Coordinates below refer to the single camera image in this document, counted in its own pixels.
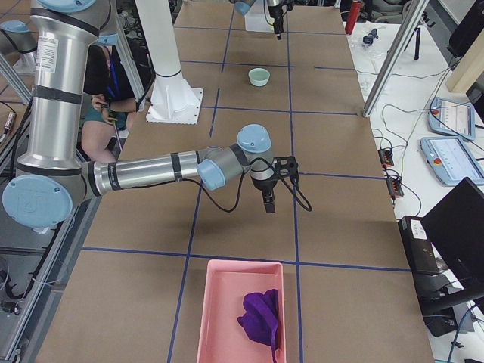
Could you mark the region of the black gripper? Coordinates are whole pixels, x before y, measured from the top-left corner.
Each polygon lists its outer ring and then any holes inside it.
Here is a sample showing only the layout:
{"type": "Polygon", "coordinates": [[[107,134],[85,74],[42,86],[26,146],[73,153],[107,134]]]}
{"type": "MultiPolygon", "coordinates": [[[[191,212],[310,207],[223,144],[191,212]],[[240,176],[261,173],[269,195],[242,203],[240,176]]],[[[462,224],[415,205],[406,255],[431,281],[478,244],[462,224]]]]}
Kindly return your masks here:
{"type": "Polygon", "coordinates": [[[279,180],[279,174],[271,168],[250,171],[253,185],[262,192],[263,204],[266,213],[275,212],[275,196],[273,189],[279,180]]]}
{"type": "Polygon", "coordinates": [[[281,40],[283,33],[283,1],[282,0],[267,0],[268,11],[270,17],[274,20],[273,29],[277,40],[281,40]]]}

